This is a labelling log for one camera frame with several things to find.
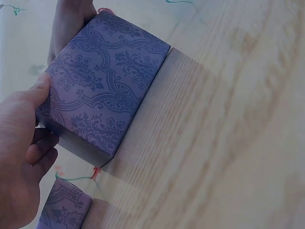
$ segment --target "fingernail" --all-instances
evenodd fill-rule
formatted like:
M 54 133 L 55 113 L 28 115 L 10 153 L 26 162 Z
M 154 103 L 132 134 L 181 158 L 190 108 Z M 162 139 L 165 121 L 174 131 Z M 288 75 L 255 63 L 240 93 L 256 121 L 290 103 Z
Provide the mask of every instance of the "fingernail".
M 38 76 L 36 80 L 36 84 L 49 83 L 49 81 L 50 81 L 50 75 L 47 73 L 42 73 Z

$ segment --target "wrapping paper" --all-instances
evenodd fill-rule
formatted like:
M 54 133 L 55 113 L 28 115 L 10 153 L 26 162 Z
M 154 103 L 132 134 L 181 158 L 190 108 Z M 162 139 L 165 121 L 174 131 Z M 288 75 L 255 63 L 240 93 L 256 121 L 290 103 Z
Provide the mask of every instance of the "wrapping paper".
M 102 11 L 55 58 L 36 116 L 96 167 L 114 157 L 170 45 Z
M 36 229 L 80 229 L 91 197 L 63 179 L 56 179 Z

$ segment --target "hand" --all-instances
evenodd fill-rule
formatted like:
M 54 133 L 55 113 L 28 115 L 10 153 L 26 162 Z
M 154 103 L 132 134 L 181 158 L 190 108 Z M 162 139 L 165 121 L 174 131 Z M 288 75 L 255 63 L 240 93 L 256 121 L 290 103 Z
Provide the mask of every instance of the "hand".
M 47 98 L 49 75 L 0 104 L 0 228 L 29 224 L 40 202 L 39 182 L 54 164 L 58 136 L 36 128 L 35 109 Z
M 48 64 L 96 16 L 93 0 L 58 0 L 52 28 Z

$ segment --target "gift box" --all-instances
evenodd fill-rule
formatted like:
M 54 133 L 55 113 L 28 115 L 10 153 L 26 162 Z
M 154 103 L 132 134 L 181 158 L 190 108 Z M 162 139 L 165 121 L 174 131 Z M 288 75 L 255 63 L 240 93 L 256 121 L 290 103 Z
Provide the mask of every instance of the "gift box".
M 60 145 L 96 167 L 112 159 L 170 45 L 102 11 L 47 68 L 51 88 L 36 112 Z
M 36 229 L 81 229 L 91 204 L 90 196 L 57 178 Z

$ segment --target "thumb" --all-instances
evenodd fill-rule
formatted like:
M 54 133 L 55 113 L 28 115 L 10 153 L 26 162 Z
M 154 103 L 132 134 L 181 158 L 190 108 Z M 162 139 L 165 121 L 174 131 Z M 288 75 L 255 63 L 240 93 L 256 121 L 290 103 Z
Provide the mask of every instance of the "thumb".
M 40 106 L 49 95 L 50 76 L 47 73 L 42 73 L 33 87 L 24 91 L 25 99 L 32 103 L 35 108 Z

